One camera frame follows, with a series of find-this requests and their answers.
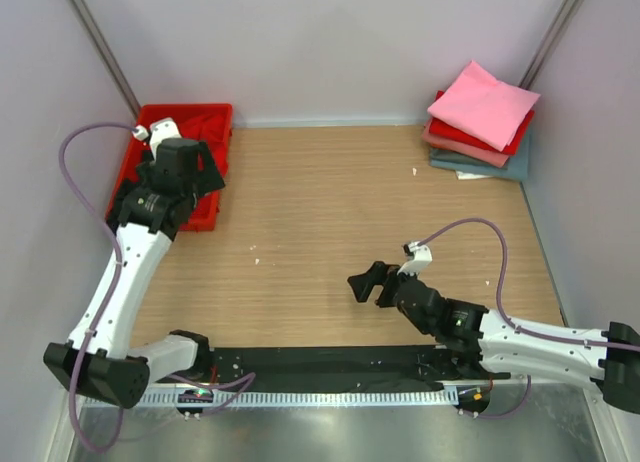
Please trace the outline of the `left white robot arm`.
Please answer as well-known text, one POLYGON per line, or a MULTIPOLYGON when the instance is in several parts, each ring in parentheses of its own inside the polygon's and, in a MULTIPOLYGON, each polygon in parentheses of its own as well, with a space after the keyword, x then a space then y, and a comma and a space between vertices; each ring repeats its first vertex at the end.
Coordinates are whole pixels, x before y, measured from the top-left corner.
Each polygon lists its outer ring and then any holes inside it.
POLYGON ((173 375, 198 378, 213 366, 207 337, 173 330, 136 349, 130 339, 159 263, 204 196, 223 188, 206 143, 169 138, 124 181, 107 217, 115 244, 81 321, 64 343, 51 343, 43 361, 70 396, 129 409, 147 386, 173 375))

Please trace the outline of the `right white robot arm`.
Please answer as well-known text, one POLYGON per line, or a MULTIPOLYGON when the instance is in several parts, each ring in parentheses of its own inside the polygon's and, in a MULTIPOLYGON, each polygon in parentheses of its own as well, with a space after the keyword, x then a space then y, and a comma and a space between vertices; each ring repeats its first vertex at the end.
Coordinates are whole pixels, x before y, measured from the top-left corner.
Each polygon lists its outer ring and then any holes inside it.
POLYGON ((486 373, 556 380, 596 390, 621 411, 639 411, 639 334, 625 323, 573 329, 504 317, 497 309, 446 298, 381 261, 347 282, 359 303, 379 287, 378 307, 397 309, 419 333, 486 373))

